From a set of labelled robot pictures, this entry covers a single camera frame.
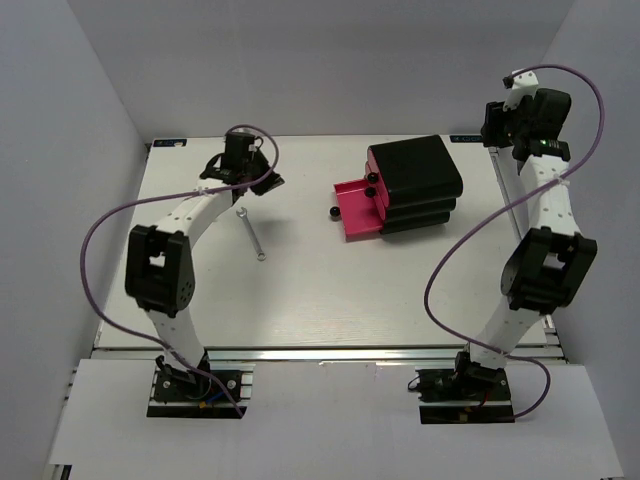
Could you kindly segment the black drawer cabinet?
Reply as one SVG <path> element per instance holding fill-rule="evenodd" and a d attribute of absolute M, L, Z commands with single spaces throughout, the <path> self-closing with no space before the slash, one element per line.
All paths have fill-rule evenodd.
<path fill-rule="evenodd" d="M 381 167 L 389 192 L 382 234 L 442 225 L 463 193 L 463 180 L 438 135 L 368 147 Z"/>

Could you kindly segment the pink bottom drawer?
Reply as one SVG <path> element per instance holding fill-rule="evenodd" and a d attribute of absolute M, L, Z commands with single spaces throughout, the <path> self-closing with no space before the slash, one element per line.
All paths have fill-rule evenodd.
<path fill-rule="evenodd" d="M 378 234 L 383 228 L 376 203 L 377 192 L 365 178 L 334 185 L 336 204 L 330 210 L 332 219 L 342 222 L 347 241 Z"/>

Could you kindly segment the pink drawer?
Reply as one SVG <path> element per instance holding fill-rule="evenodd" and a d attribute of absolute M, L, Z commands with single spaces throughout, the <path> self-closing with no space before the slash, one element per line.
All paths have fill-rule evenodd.
<path fill-rule="evenodd" d="M 366 180 L 365 195 L 374 201 L 379 217 L 383 222 L 385 222 L 388 217 L 387 208 L 389 206 L 390 200 L 388 203 L 383 202 L 381 200 L 381 198 L 377 194 L 376 188 L 369 184 L 368 179 L 366 177 L 366 171 L 365 171 L 364 179 Z"/>
<path fill-rule="evenodd" d="M 365 171 L 369 184 L 376 188 L 377 194 L 381 200 L 388 203 L 389 192 L 383 179 L 381 167 L 378 165 L 375 155 L 371 149 L 367 150 Z"/>
<path fill-rule="evenodd" d="M 378 234 L 383 228 L 376 203 L 377 192 L 365 178 L 334 185 L 336 204 L 330 210 L 332 219 L 342 222 L 347 241 Z"/>

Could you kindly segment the pink top drawer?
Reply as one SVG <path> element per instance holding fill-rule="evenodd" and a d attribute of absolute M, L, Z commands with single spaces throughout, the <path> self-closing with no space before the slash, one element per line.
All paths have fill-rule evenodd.
<path fill-rule="evenodd" d="M 388 203 L 389 192 L 383 179 L 381 167 L 378 165 L 375 155 L 371 149 L 367 150 L 365 171 L 369 184 L 376 188 L 377 194 L 381 200 Z"/>

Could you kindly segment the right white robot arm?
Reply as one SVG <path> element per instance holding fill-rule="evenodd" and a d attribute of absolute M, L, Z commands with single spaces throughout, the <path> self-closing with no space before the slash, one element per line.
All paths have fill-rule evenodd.
<path fill-rule="evenodd" d="M 576 223 L 564 177 L 571 155 L 560 133 L 570 95 L 540 87 L 532 71 L 514 72 L 504 84 L 508 97 L 487 105 L 481 135 L 516 162 L 528 229 L 503 269 L 494 314 L 456 356 L 451 384 L 466 399 L 501 382 L 507 355 L 541 318 L 572 302 L 597 254 Z"/>

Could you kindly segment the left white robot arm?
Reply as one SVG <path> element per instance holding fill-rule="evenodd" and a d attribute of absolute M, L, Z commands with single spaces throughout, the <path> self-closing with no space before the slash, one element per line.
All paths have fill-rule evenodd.
<path fill-rule="evenodd" d="M 136 225 L 129 234 L 125 292 L 162 341 L 164 355 L 157 366 L 191 399 L 205 396 L 212 378 L 189 313 L 196 289 L 192 250 L 246 192 L 262 196 L 284 183 L 262 152 L 268 138 L 253 126 L 231 128 L 224 135 L 224 150 L 206 163 L 193 191 L 165 217 Z"/>

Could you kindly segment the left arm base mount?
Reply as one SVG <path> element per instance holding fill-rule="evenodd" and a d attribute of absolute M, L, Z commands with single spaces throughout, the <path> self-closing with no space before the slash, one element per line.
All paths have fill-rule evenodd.
<path fill-rule="evenodd" d="M 240 368 L 213 363 L 215 375 L 229 391 L 242 413 L 248 407 L 252 393 L 253 366 Z M 239 419 L 235 407 L 229 402 L 222 389 L 211 380 L 204 384 L 185 384 L 161 371 L 154 372 L 147 418 L 163 419 Z"/>

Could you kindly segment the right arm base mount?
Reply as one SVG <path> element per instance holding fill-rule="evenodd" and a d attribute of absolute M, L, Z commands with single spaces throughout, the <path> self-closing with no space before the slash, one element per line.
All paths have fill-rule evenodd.
<path fill-rule="evenodd" d="M 506 374 L 484 381 L 457 375 L 453 369 L 420 369 L 407 384 L 418 395 L 423 425 L 514 423 Z"/>

